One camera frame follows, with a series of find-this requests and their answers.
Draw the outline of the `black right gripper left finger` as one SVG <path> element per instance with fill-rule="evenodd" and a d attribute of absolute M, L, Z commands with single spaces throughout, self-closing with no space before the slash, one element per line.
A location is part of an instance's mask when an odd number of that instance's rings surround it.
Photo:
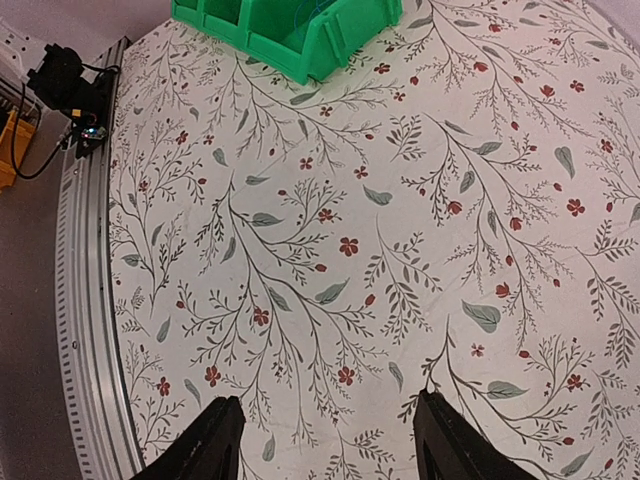
<path fill-rule="evenodd" d="M 132 479 L 237 479 L 245 422 L 238 397 L 215 398 L 163 454 Z"/>

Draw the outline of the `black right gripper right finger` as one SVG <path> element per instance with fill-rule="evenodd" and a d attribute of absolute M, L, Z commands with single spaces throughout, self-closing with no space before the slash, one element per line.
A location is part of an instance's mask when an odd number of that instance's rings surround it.
<path fill-rule="evenodd" d="M 439 392 L 420 391 L 413 429 L 421 480 L 533 477 L 495 449 Z"/>

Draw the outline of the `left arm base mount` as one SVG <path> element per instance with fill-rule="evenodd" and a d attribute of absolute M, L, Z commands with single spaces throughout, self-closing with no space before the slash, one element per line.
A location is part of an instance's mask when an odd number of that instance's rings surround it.
<path fill-rule="evenodd" d="M 86 157 L 108 137 L 121 68 L 85 64 L 73 49 L 58 44 L 47 44 L 44 52 L 38 68 L 27 73 L 27 87 L 45 106 L 71 121 L 76 156 Z"/>

